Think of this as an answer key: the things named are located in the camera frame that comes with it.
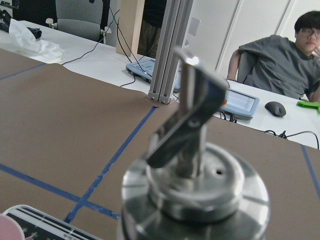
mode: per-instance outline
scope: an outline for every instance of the gray chair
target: gray chair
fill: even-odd
[[[55,0],[57,23],[53,23],[51,18],[48,18],[46,23],[59,31],[98,41],[101,35],[105,34],[105,30],[100,29],[103,1],[91,2],[89,0]]]
[[[250,52],[245,51],[241,54],[237,82],[242,84],[244,83],[247,75],[251,73],[256,61],[257,57],[254,54],[251,54]]]

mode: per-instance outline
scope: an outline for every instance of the blue tape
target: blue tape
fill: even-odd
[[[3,165],[1,163],[0,163],[0,170],[5,172],[5,173],[7,173],[7,174],[10,174],[10,175],[12,175],[12,176],[14,176],[16,178],[24,180],[24,181],[26,181],[26,182],[28,182],[30,184],[33,184],[33,185],[36,185],[36,186],[38,186],[38,187],[40,187],[42,189],[45,189],[45,190],[47,190],[47,191],[49,191],[49,192],[51,192],[53,194],[56,194],[56,195],[59,195],[59,196],[61,196],[63,198],[69,199],[69,200],[71,200],[73,202],[77,203],[80,200],[79,196],[76,196],[76,195],[74,195],[72,193],[69,193],[67,191],[61,190],[61,189],[59,189],[57,187],[54,187],[54,186],[52,186],[50,184],[47,184],[47,183],[43,182],[43,181],[37,180],[37,179],[35,179],[33,177],[30,177],[30,176],[28,176],[28,175],[26,175],[26,174],[24,174],[22,172],[19,172],[19,171],[14,170],[14,169],[12,169],[10,167],[7,167],[7,166],[5,166],[5,165]],[[108,217],[111,217],[113,219],[119,219],[119,217],[120,217],[119,214],[115,214],[111,210],[109,210],[109,209],[107,209],[107,208],[105,208],[103,206],[99,206],[99,205],[97,205],[95,203],[87,201],[87,202],[85,202],[84,205],[89,209],[95,210],[95,211],[97,211],[97,212],[99,212],[101,214],[107,215]]]
[[[65,218],[66,223],[70,223],[77,215],[79,210],[86,204],[90,196],[93,194],[95,189],[99,186],[99,184],[102,182],[103,177],[110,171],[110,168],[112,165],[118,160],[120,155],[123,153],[123,151],[126,149],[126,147],[129,145],[131,140],[134,138],[134,136],[138,133],[138,131],[141,129],[141,127],[145,124],[145,122],[148,120],[148,118],[154,113],[156,110],[156,106],[153,106],[151,110],[146,114],[146,116],[140,121],[140,123],[136,126],[136,128],[133,130],[133,132],[128,136],[128,138],[124,141],[124,143],[120,146],[120,148],[116,151],[116,153],[113,155],[111,160],[108,162],[108,164],[105,166],[105,168],[102,170],[100,175],[95,179],[95,181],[92,183],[92,185],[89,187],[87,192],[83,195],[83,197],[77,202],[77,204],[74,206],[74,208],[70,211],[68,216]]]
[[[33,66],[33,67],[28,68],[28,69],[15,72],[15,73],[10,74],[10,75],[8,75],[8,76],[0,77],[0,81],[1,81],[1,80],[4,80],[4,79],[7,79],[7,78],[10,78],[10,77],[13,77],[13,76],[16,76],[16,75],[19,75],[19,74],[22,74],[22,73],[25,73],[25,72],[28,72],[28,71],[30,71],[30,70],[32,70],[32,69],[39,68],[39,67],[41,67],[41,66],[43,66],[43,65],[46,65],[46,63],[44,62],[44,63],[41,63],[40,65]]]
[[[317,180],[317,176],[316,176],[315,171],[314,171],[314,169],[312,167],[312,164],[311,164],[309,155],[307,153],[306,147],[301,144],[301,148],[302,148],[302,152],[303,152],[303,155],[304,155],[304,158],[305,158],[306,165],[308,166],[308,169],[309,169],[312,181],[313,181],[313,185],[315,187],[315,191],[318,194],[318,198],[320,199],[320,185],[319,185],[319,182]]]

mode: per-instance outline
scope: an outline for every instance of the eyeglasses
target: eyeglasses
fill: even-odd
[[[312,29],[312,28],[301,28],[300,32],[303,37],[309,38],[312,35],[315,36],[316,39],[320,39],[320,29]]]

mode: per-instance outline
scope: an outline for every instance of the computer mouse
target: computer mouse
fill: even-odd
[[[273,116],[276,117],[283,117],[286,115],[286,109],[285,107],[277,101],[270,101],[265,106],[265,109],[267,109]]]

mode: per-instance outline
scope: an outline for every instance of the office chair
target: office chair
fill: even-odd
[[[100,27],[103,7],[102,0],[55,0],[57,22],[53,23],[51,18],[45,22],[53,29],[98,41],[107,28]]]
[[[240,57],[239,68],[238,68],[238,76],[237,82],[243,84],[246,80],[247,75],[252,71],[255,63],[257,61],[257,57],[250,52],[243,52]]]

